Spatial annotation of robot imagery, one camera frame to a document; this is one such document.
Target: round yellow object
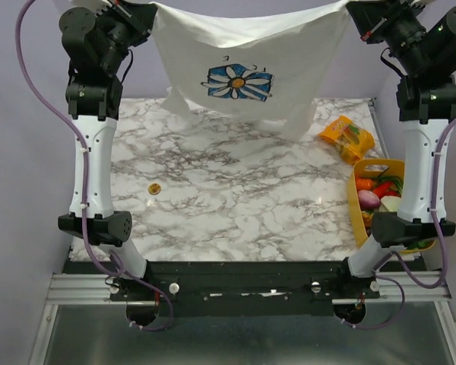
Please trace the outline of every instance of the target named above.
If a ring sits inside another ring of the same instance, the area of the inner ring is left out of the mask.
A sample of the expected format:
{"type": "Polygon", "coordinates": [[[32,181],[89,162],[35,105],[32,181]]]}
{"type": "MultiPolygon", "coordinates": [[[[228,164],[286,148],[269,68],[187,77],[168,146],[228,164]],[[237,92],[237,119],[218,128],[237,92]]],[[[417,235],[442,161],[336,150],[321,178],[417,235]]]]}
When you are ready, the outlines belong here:
{"type": "Polygon", "coordinates": [[[160,190],[162,190],[162,188],[160,187],[159,184],[152,184],[149,186],[149,193],[151,195],[157,195],[160,193],[160,190]]]}
{"type": "Polygon", "coordinates": [[[245,85],[245,80],[243,80],[242,78],[236,78],[231,83],[231,86],[233,87],[242,87],[243,85],[245,85]]]}

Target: yellow basket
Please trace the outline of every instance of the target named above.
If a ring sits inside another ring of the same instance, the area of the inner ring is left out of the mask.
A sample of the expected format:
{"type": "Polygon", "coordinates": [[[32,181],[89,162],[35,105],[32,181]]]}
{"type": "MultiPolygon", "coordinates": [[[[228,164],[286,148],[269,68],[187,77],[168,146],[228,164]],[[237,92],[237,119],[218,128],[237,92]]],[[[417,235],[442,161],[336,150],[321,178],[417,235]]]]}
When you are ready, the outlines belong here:
{"type": "Polygon", "coordinates": [[[358,192],[356,190],[357,177],[376,179],[379,176],[398,176],[404,181],[404,162],[401,160],[390,160],[386,158],[373,158],[361,160],[355,163],[353,172],[347,183],[348,207],[350,208],[351,224],[358,248],[363,246],[368,235],[363,223],[362,211],[359,208],[358,192]]]}

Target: blue flower design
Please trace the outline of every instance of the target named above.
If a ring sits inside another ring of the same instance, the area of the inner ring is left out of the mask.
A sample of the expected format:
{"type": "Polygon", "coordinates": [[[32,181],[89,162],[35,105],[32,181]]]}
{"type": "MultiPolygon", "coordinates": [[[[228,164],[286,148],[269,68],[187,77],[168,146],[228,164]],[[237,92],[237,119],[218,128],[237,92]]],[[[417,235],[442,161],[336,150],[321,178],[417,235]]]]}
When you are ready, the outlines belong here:
{"type": "Polygon", "coordinates": [[[223,99],[250,99],[266,101],[271,97],[273,75],[267,72],[250,70],[239,64],[210,68],[207,82],[209,97],[223,99]]]}

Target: yellow plastic bag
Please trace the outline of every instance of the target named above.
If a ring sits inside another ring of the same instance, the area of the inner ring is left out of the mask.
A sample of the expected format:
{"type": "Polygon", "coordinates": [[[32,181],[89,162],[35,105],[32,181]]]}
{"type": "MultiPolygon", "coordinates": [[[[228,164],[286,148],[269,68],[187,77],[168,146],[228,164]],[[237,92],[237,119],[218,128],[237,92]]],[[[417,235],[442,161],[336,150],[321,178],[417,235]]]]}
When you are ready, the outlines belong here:
{"type": "Polygon", "coordinates": [[[324,141],[335,146],[346,163],[354,165],[365,157],[369,149],[375,147],[370,132],[353,124],[346,116],[340,116],[319,133],[324,141]]]}

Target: basket handle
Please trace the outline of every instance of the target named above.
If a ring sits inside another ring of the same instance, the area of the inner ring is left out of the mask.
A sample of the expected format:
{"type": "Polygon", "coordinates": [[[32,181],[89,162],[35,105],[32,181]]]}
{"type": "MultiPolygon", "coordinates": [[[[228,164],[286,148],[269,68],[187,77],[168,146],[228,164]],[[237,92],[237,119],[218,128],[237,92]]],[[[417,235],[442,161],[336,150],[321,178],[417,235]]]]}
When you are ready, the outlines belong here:
{"type": "Polygon", "coordinates": [[[367,170],[366,168],[368,166],[374,166],[374,165],[389,167],[388,159],[385,159],[385,158],[370,158],[368,160],[358,161],[357,163],[355,163],[355,166],[353,167],[353,171],[355,173],[355,176],[361,176],[364,173],[368,173],[370,170],[367,170]]]}

